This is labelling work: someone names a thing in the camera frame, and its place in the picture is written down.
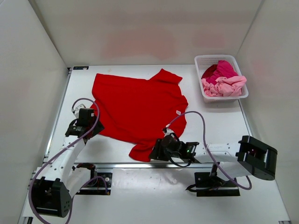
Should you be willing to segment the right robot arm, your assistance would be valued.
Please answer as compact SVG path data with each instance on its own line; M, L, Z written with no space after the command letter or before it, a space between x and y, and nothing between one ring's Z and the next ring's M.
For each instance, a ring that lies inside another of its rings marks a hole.
M173 162L181 159L192 163L219 163L219 168L209 176L210 183L220 187L229 178L252 175L258 179L275 179L278 152L275 148L253 138L242 136L237 143L210 144L182 142L173 134L157 139L149 157L153 160Z

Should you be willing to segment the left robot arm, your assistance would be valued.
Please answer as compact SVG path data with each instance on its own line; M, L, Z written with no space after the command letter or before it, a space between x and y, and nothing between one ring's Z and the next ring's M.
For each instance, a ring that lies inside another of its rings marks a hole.
M28 190L28 202L34 215L43 223L43 215L70 216L74 196L85 186L93 186L99 176L92 163L75 161L87 141L104 130L91 109L83 109L65 133L65 144L35 174Z

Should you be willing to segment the dark label sticker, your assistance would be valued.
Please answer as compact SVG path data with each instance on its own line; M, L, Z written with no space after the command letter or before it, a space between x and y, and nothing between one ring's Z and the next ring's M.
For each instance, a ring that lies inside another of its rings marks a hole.
M73 70L88 70L89 66L74 66Z

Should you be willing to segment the white plastic laundry basket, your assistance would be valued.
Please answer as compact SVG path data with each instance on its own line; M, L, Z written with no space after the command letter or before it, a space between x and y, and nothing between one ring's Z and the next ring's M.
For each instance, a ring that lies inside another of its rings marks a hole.
M194 59L206 103L235 101L249 95L247 79L231 55L202 55Z

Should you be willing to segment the dark red t shirt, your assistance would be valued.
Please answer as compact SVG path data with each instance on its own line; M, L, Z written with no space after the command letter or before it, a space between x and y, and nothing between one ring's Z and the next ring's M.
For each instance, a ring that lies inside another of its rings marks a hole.
M202 75L201 78L205 78L205 79L208 79L210 78L214 72L217 70L217 64L213 64L211 65Z

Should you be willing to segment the light pink t shirt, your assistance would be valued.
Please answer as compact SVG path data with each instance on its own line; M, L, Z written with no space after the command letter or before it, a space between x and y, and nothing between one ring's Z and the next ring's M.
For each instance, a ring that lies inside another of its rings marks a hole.
M242 88L247 79L245 76L220 77L216 79L216 85L209 83L205 78L201 82L204 94L208 97L238 97L242 95Z

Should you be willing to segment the magenta t shirt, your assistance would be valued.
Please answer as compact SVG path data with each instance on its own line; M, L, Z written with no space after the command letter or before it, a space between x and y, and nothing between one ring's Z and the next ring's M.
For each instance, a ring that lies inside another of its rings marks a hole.
M225 60L220 60L212 72L208 82L216 85L216 79L220 77L231 78L235 76L238 76L238 74L235 72L232 65Z

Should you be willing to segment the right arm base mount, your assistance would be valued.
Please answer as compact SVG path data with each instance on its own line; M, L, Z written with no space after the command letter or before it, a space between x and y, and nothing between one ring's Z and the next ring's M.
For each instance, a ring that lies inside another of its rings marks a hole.
M186 190L196 193L196 197L240 196L239 188L235 184L217 176L217 169L217 166L213 165L210 172L195 172L195 183Z

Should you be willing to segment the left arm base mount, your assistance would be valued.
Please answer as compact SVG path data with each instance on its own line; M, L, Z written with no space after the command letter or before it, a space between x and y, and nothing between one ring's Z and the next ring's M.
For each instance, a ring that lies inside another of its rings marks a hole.
M89 170L90 179L87 184L85 184L78 192L77 195L106 195L111 194L112 186L112 172L98 172L94 164L91 163L79 163L78 165L73 165L73 171L79 171L80 168Z

